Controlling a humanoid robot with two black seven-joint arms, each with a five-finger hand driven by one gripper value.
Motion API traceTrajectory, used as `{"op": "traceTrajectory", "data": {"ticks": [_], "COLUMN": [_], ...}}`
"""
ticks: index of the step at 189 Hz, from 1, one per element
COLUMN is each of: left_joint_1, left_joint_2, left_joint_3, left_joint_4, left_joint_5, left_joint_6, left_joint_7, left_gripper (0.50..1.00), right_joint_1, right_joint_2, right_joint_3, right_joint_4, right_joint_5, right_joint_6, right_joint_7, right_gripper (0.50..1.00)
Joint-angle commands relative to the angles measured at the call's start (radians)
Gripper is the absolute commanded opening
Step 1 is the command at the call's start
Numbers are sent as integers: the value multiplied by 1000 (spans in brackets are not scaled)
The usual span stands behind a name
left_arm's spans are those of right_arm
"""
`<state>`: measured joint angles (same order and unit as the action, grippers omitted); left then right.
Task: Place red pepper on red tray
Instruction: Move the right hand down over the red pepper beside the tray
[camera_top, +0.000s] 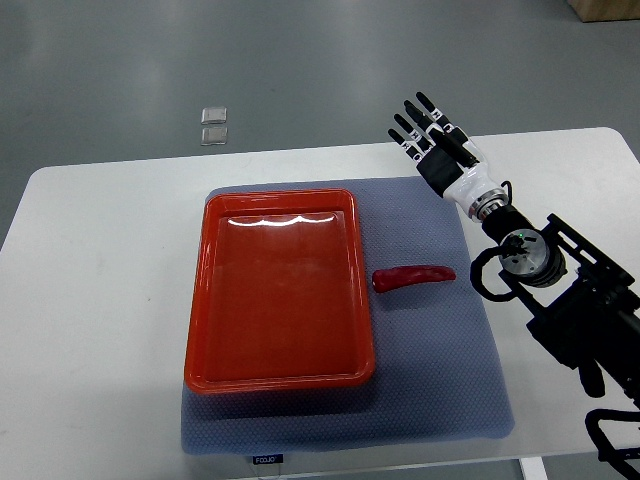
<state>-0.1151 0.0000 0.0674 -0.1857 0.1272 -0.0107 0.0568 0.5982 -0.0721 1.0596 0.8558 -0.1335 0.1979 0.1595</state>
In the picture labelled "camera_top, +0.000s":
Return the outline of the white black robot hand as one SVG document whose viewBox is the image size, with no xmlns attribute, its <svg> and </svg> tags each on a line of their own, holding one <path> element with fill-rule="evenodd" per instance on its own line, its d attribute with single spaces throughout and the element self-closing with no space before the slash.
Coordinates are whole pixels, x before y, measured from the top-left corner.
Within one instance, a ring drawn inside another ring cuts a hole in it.
<svg viewBox="0 0 640 480">
<path fill-rule="evenodd" d="M 461 145 L 446 134 L 456 126 L 423 92 L 418 91 L 416 99 L 422 109 L 409 100 L 403 103 L 415 126 L 398 113 L 393 116 L 406 139 L 393 128 L 387 133 L 416 163 L 429 187 L 457 203 L 470 219 L 485 219 L 504 207 L 506 190 L 490 177 L 486 156 L 472 141 Z"/>
</svg>

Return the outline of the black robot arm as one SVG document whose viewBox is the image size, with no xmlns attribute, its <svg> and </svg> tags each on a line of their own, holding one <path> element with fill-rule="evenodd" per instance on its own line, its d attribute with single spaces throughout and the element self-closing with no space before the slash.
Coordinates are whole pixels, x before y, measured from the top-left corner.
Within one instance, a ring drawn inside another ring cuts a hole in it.
<svg viewBox="0 0 640 480">
<path fill-rule="evenodd" d="M 512 185 L 496 183 L 484 153 L 422 92 L 404 103 L 389 136 L 439 197 L 481 225 L 494 246 L 471 263 L 470 282 L 494 303 L 519 300 L 526 327 L 585 393 L 605 394 L 610 376 L 639 401 L 639 297 L 633 277 L 551 214 L 536 228 L 513 204 Z"/>
</svg>

